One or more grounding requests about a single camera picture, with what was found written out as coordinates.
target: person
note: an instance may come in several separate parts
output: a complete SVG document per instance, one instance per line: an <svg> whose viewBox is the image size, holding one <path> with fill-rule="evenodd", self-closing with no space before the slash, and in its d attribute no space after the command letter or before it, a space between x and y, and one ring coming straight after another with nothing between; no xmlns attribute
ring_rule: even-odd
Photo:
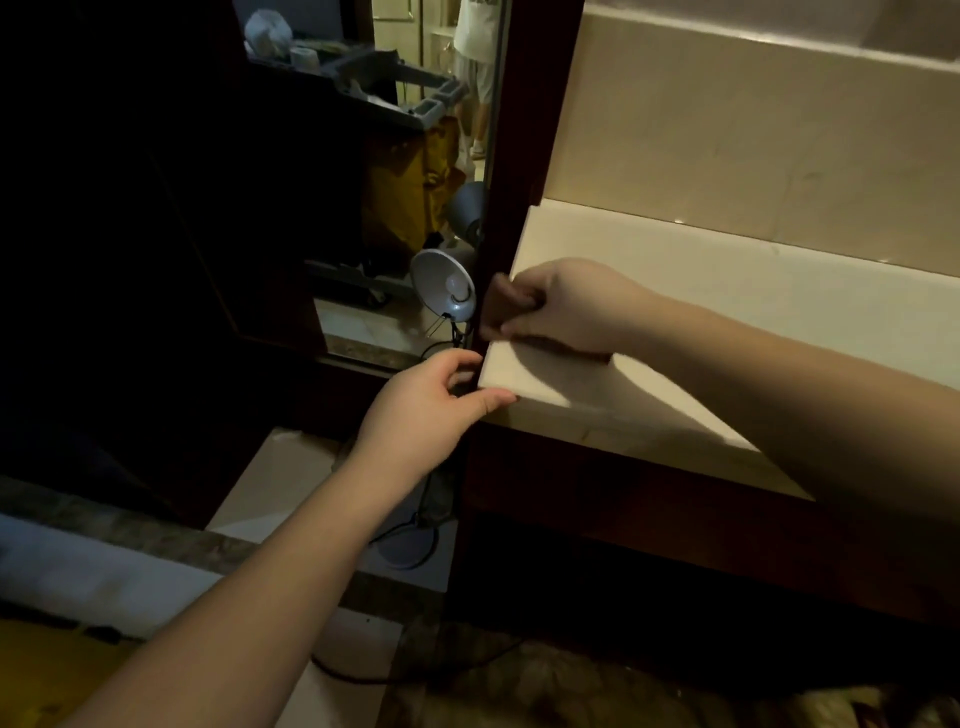
<svg viewBox="0 0 960 728"><path fill-rule="evenodd" d="M554 261L515 283L545 303L497 337L646 362L817 498L884 513L895 530L906 523L908 542L933 547L924 558L940 584L955 584L960 392L667 298L599 263ZM448 393L481 358L451 350L396 375L345 465L63 725L273 725L373 530L470 425L516 401L498 389Z"/></svg>
<svg viewBox="0 0 960 728"><path fill-rule="evenodd" d="M461 0L457 30L453 34L453 73L467 84L468 101L475 101L470 134L464 129L464 105L457 105L460 119L461 160L458 166L472 167L473 159L487 154L487 129L493 100L494 64L500 0Z"/></svg>

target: dark wooden frame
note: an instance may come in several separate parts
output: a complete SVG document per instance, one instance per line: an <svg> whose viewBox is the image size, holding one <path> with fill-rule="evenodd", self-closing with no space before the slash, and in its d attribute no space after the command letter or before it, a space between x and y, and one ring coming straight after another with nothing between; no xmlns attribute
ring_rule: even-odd
<svg viewBox="0 0 960 728"><path fill-rule="evenodd" d="M556 0L549 6L505 2L492 110L493 144L487 162L484 241L473 274L480 297L477 310L493 274L510 271L527 208L539 205L543 197L584 11L584 0ZM545 13L549 31L543 25ZM484 352L487 345L474 337L473 347Z"/></svg>

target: forearm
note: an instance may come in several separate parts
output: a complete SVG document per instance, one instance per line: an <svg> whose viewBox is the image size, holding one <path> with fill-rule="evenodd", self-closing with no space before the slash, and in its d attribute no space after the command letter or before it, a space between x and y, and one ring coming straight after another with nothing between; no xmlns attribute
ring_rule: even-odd
<svg viewBox="0 0 960 728"><path fill-rule="evenodd" d="M677 382L815 497L960 523L960 392L655 297L623 349Z"/></svg>
<svg viewBox="0 0 960 728"><path fill-rule="evenodd" d="M393 506L366 487L383 477L389 476L371 463L348 460L240 569L140 649L69 724L273 725L360 551Z"/></svg>

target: yellow bag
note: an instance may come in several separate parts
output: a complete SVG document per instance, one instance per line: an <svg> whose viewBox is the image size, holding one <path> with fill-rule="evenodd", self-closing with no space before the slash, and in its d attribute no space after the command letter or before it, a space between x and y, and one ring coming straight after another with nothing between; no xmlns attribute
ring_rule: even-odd
<svg viewBox="0 0 960 728"><path fill-rule="evenodd" d="M0 619L0 728L47 728L73 713L139 647Z"/></svg>
<svg viewBox="0 0 960 728"><path fill-rule="evenodd" d="M467 177L456 168L460 126L452 116L425 133L386 130L364 147L363 241L409 258L443 227L444 209Z"/></svg>

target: left hand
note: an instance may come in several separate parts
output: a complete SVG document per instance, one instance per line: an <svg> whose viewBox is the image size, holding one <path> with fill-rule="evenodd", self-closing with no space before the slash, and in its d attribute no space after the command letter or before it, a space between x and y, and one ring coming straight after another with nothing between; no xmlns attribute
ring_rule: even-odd
<svg viewBox="0 0 960 728"><path fill-rule="evenodd" d="M516 401L505 389L450 394L450 387L473 377L460 367L482 361L477 352L449 349L395 375L367 411L350 457L368 459L412 488L449 457L468 427Z"/></svg>

